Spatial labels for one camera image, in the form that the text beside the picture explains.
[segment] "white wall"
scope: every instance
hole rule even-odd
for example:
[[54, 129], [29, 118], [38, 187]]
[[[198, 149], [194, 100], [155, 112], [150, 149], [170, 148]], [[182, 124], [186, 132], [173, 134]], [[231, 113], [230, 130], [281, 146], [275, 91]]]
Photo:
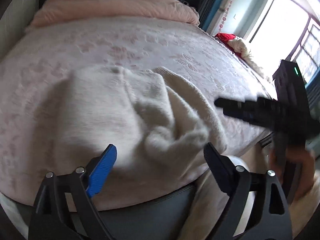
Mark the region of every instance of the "white wall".
[[[218, 32], [223, 17], [221, 11], [224, 11], [229, 2], [230, 0], [224, 0], [221, 3], [221, 10], [216, 14], [218, 17], [213, 18], [211, 28], [208, 29], [209, 32], [211, 31], [211, 35], [215, 35]], [[224, 33], [233, 33], [237, 36], [244, 36], [263, 2], [264, 0], [234, 0], [221, 31]]]
[[38, 10], [38, 0], [12, 0], [0, 19], [0, 60], [24, 34]]

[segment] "pink blanket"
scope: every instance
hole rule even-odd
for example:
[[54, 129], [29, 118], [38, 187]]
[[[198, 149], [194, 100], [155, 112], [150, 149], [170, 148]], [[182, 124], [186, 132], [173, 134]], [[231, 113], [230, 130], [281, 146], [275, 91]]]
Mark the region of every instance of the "pink blanket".
[[199, 25], [199, 14], [178, 0], [47, 0], [31, 27], [93, 17], [141, 16]]

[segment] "human hand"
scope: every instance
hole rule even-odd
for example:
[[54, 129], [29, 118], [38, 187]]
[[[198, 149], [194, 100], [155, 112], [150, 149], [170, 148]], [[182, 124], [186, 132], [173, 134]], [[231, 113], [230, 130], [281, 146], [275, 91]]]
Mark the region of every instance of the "human hand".
[[[292, 163], [302, 163], [301, 178], [294, 200], [299, 200], [306, 195], [314, 184], [315, 158], [313, 153], [308, 152], [304, 147], [290, 146], [286, 150], [286, 158]], [[276, 163], [276, 154], [273, 149], [269, 154], [269, 169], [275, 171], [280, 183], [283, 182], [281, 168]]]

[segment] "hanging paper garland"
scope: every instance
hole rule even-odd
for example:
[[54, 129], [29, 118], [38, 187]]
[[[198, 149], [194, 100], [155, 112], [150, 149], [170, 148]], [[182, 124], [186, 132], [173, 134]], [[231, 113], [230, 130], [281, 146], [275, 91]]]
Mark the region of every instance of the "hanging paper garland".
[[221, 32], [221, 29], [223, 28], [224, 22], [227, 20], [227, 16], [229, 14], [229, 9], [232, 5], [234, 0], [230, 0], [229, 5], [227, 6], [227, 8], [224, 11], [224, 16], [222, 17], [222, 22], [219, 25], [219, 33]]

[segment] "blue gripper pad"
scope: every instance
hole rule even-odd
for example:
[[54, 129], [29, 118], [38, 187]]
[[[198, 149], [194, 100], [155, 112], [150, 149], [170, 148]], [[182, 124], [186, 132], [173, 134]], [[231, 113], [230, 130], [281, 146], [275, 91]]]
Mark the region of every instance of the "blue gripper pad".
[[88, 181], [87, 195], [92, 198], [98, 194], [117, 159], [117, 149], [113, 144], [102, 153], [102, 158], [91, 172]]

